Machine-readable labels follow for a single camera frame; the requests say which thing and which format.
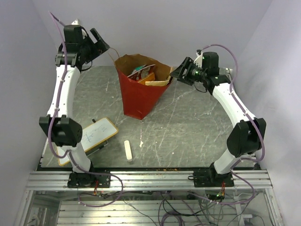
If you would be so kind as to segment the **gold teal chips bag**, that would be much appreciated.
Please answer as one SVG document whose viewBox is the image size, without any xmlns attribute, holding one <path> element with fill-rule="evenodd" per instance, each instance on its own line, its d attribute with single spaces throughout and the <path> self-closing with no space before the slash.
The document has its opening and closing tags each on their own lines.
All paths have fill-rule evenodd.
<svg viewBox="0 0 301 226">
<path fill-rule="evenodd" d="M 167 86 L 169 83 L 169 80 L 166 81 L 146 81 L 145 85 L 146 86 L 158 86 L 158 87 L 163 87 Z"/>
</svg>

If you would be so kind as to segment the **red Doritos nacho bag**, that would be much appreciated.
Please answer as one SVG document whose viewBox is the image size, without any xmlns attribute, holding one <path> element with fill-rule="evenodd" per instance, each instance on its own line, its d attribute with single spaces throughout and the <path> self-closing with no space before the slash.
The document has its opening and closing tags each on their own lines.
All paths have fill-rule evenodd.
<svg viewBox="0 0 301 226">
<path fill-rule="evenodd" d="M 155 66 L 156 66 L 155 64 L 146 65 L 145 68 L 137 71 L 136 73 L 130 74 L 127 77 L 134 81 L 139 81 L 140 79 L 147 77 L 148 74 L 152 73 L 154 71 Z"/>
</svg>

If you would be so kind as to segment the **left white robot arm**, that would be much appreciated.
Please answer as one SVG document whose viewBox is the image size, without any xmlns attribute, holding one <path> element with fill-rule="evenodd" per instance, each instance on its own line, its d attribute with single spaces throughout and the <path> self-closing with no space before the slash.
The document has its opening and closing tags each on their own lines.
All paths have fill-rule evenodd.
<svg viewBox="0 0 301 226">
<path fill-rule="evenodd" d="M 55 56 L 56 82 L 50 108 L 39 118 L 39 125 L 48 138 L 53 156 L 68 157 L 72 164 L 67 186 L 91 187 L 98 173 L 81 144 L 83 128 L 73 118 L 73 101 L 77 81 L 84 64 L 93 62 L 110 49 L 95 28 L 66 25 L 60 33 L 62 43 Z"/>
</svg>

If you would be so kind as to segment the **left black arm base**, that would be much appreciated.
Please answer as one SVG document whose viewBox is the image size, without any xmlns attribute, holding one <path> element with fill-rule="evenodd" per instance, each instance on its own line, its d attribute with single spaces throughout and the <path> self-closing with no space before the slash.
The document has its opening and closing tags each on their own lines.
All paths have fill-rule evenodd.
<svg viewBox="0 0 301 226">
<path fill-rule="evenodd" d="M 109 188 L 111 176 L 105 173 L 104 175 L 93 175 L 88 173 L 72 172 L 69 175 L 68 188 Z"/>
</svg>

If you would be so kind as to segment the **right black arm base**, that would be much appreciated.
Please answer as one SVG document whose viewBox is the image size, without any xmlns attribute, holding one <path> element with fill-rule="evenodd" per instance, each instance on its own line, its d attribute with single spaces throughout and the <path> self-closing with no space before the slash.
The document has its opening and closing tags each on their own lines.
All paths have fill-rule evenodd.
<svg viewBox="0 0 301 226">
<path fill-rule="evenodd" d="M 231 173 L 216 174 L 210 169 L 200 169 L 192 174 L 192 181 L 195 187 L 233 187 L 234 181 Z"/>
</svg>

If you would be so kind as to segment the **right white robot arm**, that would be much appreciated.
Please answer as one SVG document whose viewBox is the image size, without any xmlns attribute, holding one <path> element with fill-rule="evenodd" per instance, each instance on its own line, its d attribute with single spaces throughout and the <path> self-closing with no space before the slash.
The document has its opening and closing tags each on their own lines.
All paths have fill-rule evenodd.
<svg viewBox="0 0 301 226">
<path fill-rule="evenodd" d="M 227 149 L 208 169 L 208 183 L 218 186 L 248 154 L 263 150 L 266 121 L 247 111 L 228 76 L 220 73 L 216 52 L 198 51 L 196 59 L 186 57 L 170 75 L 187 85 L 202 83 L 205 90 L 221 104 L 232 123 L 233 130 L 226 141 Z"/>
</svg>

